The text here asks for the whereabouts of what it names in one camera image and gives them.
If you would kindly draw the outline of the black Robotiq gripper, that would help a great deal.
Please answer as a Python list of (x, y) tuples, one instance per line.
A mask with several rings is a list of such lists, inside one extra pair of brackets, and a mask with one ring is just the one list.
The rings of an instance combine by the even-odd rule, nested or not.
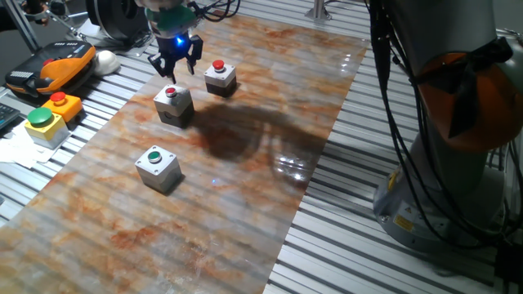
[(171, 38), (157, 38), (159, 52), (147, 59), (162, 78), (168, 78), (176, 84), (174, 69), (176, 60), (187, 59), (187, 69), (194, 75), (194, 67), (203, 53), (203, 39), (199, 35), (191, 36), (188, 32), (179, 33)]

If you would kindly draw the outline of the bystander hand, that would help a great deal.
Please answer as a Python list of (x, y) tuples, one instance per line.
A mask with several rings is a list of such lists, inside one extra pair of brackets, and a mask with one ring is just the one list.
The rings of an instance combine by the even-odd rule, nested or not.
[(26, 14), (29, 21), (33, 21), (38, 25), (47, 25), (48, 18), (46, 11), (48, 10), (47, 3), (43, 0), (25, 0), (21, 4), (22, 10)]

